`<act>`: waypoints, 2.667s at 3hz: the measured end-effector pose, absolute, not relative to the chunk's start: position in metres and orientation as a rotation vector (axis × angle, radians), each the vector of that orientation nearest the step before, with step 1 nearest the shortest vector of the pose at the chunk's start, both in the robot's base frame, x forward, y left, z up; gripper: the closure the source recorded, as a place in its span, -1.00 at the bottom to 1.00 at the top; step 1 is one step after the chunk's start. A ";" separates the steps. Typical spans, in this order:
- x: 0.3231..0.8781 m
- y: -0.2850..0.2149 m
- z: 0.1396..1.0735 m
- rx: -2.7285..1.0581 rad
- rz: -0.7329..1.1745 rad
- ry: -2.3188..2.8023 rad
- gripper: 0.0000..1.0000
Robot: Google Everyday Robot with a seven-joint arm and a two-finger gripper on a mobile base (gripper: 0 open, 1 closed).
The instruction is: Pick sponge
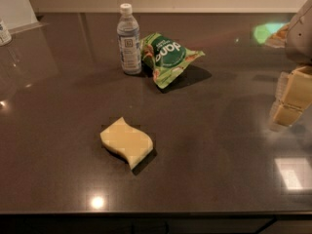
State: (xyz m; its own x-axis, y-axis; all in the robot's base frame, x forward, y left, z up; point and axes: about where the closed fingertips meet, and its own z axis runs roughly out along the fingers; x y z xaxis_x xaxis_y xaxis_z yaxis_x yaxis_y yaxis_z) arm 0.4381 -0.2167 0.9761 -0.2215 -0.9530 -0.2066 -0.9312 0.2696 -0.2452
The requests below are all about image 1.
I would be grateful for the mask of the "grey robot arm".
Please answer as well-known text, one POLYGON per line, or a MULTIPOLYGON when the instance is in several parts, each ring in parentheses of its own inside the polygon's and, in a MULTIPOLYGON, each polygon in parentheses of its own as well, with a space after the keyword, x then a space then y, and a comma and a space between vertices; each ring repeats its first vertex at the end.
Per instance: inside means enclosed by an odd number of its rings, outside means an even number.
POLYGON ((292 17, 286 32, 285 52, 297 67, 282 72, 276 87, 269 119, 270 129, 291 127, 312 104, 312 0, 307 0, 292 17))

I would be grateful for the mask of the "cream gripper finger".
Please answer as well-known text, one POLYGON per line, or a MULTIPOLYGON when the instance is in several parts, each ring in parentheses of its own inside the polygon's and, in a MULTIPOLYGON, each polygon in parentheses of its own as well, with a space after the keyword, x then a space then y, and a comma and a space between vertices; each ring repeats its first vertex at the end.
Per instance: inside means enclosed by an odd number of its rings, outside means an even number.
POLYGON ((291 127, 311 104, 312 67, 299 65, 290 73, 282 72, 270 110, 270 127, 291 127))

